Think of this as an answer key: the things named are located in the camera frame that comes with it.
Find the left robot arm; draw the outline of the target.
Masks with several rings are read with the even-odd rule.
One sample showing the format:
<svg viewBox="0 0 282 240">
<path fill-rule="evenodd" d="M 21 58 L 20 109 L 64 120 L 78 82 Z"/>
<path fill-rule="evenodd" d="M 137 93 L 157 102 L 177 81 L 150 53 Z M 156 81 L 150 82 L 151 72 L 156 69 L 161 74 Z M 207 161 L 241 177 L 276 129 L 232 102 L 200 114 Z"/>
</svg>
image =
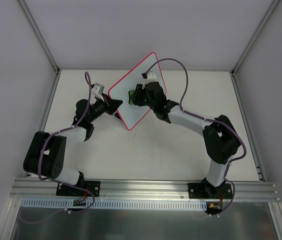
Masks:
<svg viewBox="0 0 282 240">
<path fill-rule="evenodd" d="M 85 190 L 84 174 L 64 166 L 65 150 L 70 146 L 89 140 L 94 131 L 92 124 L 103 114 L 113 115 L 123 104 L 122 100 L 111 99 L 102 94 L 95 103 L 81 99 L 76 103 L 72 126 L 48 133 L 37 131 L 23 162 L 26 172 L 66 185 L 75 196 Z"/>
</svg>

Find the green whiteboard eraser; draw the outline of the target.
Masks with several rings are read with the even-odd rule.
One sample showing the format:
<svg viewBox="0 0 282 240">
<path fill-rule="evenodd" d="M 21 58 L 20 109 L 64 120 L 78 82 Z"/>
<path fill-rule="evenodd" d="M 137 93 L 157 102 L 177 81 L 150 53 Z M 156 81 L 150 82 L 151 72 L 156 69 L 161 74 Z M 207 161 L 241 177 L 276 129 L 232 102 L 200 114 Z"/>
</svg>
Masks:
<svg viewBox="0 0 282 240">
<path fill-rule="evenodd" d="M 135 90 L 130 90 L 128 92 L 128 97 L 129 97 L 128 103 L 130 105 L 135 105 L 135 103 L 136 103 L 136 98 L 135 97 L 136 96 L 137 96 L 137 94 L 136 94 Z"/>
</svg>

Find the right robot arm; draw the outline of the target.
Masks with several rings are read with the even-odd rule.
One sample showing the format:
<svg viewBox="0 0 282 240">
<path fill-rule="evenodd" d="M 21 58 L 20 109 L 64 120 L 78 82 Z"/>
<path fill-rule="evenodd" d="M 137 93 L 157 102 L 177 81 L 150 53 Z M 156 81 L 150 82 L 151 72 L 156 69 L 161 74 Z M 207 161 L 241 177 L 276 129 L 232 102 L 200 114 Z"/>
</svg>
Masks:
<svg viewBox="0 0 282 240">
<path fill-rule="evenodd" d="M 135 90 L 129 91 L 128 96 L 129 104 L 148 106 L 158 119 L 185 127 L 203 137 L 211 162 L 199 191 L 209 198 L 216 198 L 221 194 L 229 164 L 243 144 L 228 117 L 220 115 L 214 119 L 204 118 L 182 109 L 178 102 L 167 99 L 157 81 L 138 84 Z"/>
</svg>

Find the pink framed whiteboard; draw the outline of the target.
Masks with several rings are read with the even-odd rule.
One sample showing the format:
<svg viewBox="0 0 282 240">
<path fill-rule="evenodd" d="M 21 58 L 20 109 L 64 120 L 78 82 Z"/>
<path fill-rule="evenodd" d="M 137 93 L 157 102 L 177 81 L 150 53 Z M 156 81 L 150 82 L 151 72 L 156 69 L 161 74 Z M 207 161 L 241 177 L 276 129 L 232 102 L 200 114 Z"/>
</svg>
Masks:
<svg viewBox="0 0 282 240">
<path fill-rule="evenodd" d="M 153 72 L 163 91 L 167 91 L 160 65 L 152 66 L 157 60 L 156 53 L 151 52 L 108 90 L 108 95 L 111 99 L 123 101 L 117 112 L 128 130 L 132 130 L 151 110 L 148 106 L 129 104 L 129 91 L 135 90 L 137 84 L 143 84 L 145 81 L 142 73 L 145 73 L 147 70 Z"/>
</svg>

